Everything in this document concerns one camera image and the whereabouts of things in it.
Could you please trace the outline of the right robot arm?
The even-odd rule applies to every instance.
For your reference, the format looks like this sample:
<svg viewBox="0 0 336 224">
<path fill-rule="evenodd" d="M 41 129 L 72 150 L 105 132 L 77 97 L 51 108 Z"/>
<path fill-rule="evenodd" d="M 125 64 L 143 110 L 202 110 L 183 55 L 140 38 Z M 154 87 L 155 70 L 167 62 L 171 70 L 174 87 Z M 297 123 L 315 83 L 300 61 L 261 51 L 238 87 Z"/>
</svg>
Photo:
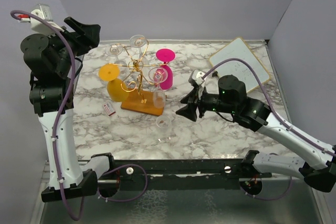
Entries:
<svg viewBox="0 0 336 224">
<path fill-rule="evenodd" d="M 246 177 L 258 173 L 276 173 L 295 178 L 324 193 L 335 185 L 335 147 L 314 138 L 289 123 L 271 106 L 247 96 L 245 84 L 234 75 L 218 80 L 218 94 L 208 93 L 201 78 L 190 78 L 193 90 L 181 103 L 176 114 L 191 121 L 202 118 L 207 111 L 227 113 L 233 122 L 265 135 L 296 154 L 295 157 L 275 156 L 249 151 L 241 164 Z"/>
</svg>

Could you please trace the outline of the clear flute glass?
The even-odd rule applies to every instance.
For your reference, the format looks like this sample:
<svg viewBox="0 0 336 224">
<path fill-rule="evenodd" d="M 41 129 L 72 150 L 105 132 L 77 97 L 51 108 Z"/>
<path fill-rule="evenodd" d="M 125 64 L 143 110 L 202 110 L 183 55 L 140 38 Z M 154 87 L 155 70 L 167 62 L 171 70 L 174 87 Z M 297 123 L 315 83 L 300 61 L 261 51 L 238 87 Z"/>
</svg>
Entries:
<svg viewBox="0 0 336 224">
<path fill-rule="evenodd" d="M 161 84 L 167 80 L 168 72 L 162 67 L 154 67 L 149 71 L 149 78 L 155 85 L 153 91 L 153 104 L 158 109 L 163 109 L 166 103 L 166 95 Z"/>
</svg>

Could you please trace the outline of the pink plastic wine glass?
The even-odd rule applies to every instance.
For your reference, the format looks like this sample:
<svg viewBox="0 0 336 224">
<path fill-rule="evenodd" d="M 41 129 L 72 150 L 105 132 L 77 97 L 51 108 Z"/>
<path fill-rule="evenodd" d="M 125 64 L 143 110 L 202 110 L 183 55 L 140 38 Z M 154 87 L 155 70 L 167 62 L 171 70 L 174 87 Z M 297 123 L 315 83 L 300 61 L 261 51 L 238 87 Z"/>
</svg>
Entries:
<svg viewBox="0 0 336 224">
<path fill-rule="evenodd" d="M 175 52 L 167 48 L 162 48 L 156 52 L 156 57 L 159 61 L 163 62 L 161 68 L 166 71 L 166 78 L 160 83 L 160 87 L 163 90 L 168 90 L 173 86 L 173 71 L 168 63 L 175 59 Z"/>
</svg>

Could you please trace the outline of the yellow plastic wine glass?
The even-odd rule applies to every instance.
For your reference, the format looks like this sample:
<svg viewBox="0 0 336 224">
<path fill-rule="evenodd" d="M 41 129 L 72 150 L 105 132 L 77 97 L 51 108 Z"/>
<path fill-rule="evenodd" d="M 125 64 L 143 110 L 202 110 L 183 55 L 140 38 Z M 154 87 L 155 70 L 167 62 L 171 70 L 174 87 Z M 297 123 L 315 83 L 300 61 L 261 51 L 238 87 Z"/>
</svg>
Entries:
<svg viewBox="0 0 336 224">
<path fill-rule="evenodd" d="M 127 86 L 118 78 L 119 73 L 119 67 L 112 63 L 105 64 L 98 72 L 99 78 L 107 82 L 107 92 L 113 102 L 123 102 L 129 96 Z"/>
</svg>

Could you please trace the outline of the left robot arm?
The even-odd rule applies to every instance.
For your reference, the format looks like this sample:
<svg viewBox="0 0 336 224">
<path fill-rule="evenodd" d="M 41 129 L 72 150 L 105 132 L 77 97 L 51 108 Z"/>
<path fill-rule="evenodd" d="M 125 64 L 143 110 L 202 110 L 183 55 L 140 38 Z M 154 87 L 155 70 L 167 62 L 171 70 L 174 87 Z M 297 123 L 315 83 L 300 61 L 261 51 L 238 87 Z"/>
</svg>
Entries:
<svg viewBox="0 0 336 224">
<path fill-rule="evenodd" d="M 43 202 L 94 195 L 98 179 L 110 179 L 116 166 L 110 153 L 97 154 L 83 167 L 78 163 L 73 130 L 76 63 L 56 36 L 32 34 L 20 45 L 31 70 L 29 100 L 43 128 L 49 159 L 49 185 Z"/>
</svg>

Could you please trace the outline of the clear wine glass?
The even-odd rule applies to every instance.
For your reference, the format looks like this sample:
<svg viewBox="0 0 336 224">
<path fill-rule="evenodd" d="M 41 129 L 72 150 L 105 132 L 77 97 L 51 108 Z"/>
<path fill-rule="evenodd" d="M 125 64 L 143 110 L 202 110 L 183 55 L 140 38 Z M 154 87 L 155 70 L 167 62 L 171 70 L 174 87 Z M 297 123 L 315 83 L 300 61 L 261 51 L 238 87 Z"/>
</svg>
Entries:
<svg viewBox="0 0 336 224">
<path fill-rule="evenodd" d="M 166 142 L 171 139 L 172 122 L 166 115 L 160 115 L 156 119 L 156 132 L 159 142 Z"/>
<path fill-rule="evenodd" d="M 123 52 L 124 46 L 122 44 L 108 44 L 105 47 L 105 53 L 112 57 L 114 60 L 114 64 L 119 67 L 126 67 L 126 62 L 119 59 L 119 55 Z"/>
<path fill-rule="evenodd" d="M 134 35 L 130 38 L 130 46 L 137 48 L 139 55 L 136 59 L 141 60 L 145 66 L 149 65 L 149 61 L 146 59 L 146 51 L 148 49 L 149 42 L 143 35 Z"/>
</svg>

